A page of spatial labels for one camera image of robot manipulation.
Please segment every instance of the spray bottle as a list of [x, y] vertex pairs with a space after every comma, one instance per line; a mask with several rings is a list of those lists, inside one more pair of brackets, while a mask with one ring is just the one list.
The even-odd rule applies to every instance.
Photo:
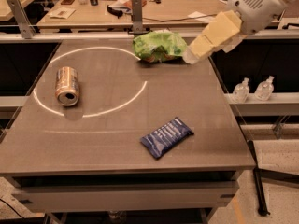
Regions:
[[249, 79], [244, 78], [242, 83], [235, 86], [232, 93], [232, 100], [236, 103], [244, 103], [249, 95]]
[[274, 77], [269, 76], [266, 81], [263, 81], [259, 84], [258, 88], [254, 92], [254, 96], [260, 101], [267, 101], [270, 98], [271, 93], [273, 92], [273, 79]]

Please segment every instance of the drawer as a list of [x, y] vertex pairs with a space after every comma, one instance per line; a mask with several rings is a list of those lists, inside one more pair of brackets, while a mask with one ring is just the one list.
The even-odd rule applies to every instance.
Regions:
[[32, 212], [96, 212], [226, 206], [236, 181], [19, 188], [14, 197]]

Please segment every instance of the blue snack bar wrapper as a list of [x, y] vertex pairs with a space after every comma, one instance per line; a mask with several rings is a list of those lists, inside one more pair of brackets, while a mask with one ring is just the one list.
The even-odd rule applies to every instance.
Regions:
[[170, 148], [194, 132], [178, 117], [140, 139], [151, 155], [159, 159]]

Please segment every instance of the table surface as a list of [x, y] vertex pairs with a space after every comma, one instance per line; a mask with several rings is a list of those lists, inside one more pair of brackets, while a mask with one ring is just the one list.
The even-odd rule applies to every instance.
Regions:
[[[65, 6], [74, 8], [76, 11], [68, 19], [54, 19], [46, 15], [37, 24], [40, 29], [46, 28], [130, 28], [132, 19], [130, 15], [117, 18], [107, 12], [107, 5], [115, 1], [99, 1], [98, 6], [80, 5], [78, 0], [72, 5]], [[61, 7], [61, 1], [51, 10]], [[203, 25], [206, 22], [195, 19], [185, 21], [169, 21], [188, 18], [188, 15], [195, 11], [206, 15], [217, 14], [225, 10], [225, 4], [219, 0], [162, 0], [161, 4], [156, 4], [147, 0], [143, 6], [143, 23], [148, 27], [168, 27], [178, 25]]]
[[[209, 60], [149, 65], [132, 39], [68, 40], [0, 144], [0, 175], [233, 171], [254, 165]], [[56, 72], [78, 71], [80, 98], [55, 99]], [[195, 132], [155, 160], [140, 138], [179, 117]]]

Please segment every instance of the cable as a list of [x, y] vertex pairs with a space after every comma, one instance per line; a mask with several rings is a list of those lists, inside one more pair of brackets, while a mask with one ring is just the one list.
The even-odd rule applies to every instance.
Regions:
[[169, 21], [185, 21], [185, 20], [191, 20], [191, 19], [201, 19], [201, 18], [206, 18], [206, 17], [213, 17], [216, 15], [217, 14], [211, 14], [211, 15], [205, 15], [205, 16], [200, 16], [200, 17], [195, 17], [195, 18], [171, 19], [171, 20], [158, 20], [158, 19], [150, 19], [150, 18], [143, 18], [143, 19], [150, 20], [150, 21], [158, 21], [158, 22], [169, 22]]
[[23, 218], [23, 219], [25, 219], [25, 217], [23, 217], [22, 215], [20, 215], [11, 205], [9, 205], [6, 201], [4, 201], [4, 200], [2, 200], [1, 198], [0, 198], [0, 201], [1, 202], [3, 202], [3, 203], [5, 203], [8, 207], [10, 207], [10, 209], [12, 210], [12, 211], [14, 211], [20, 218]]

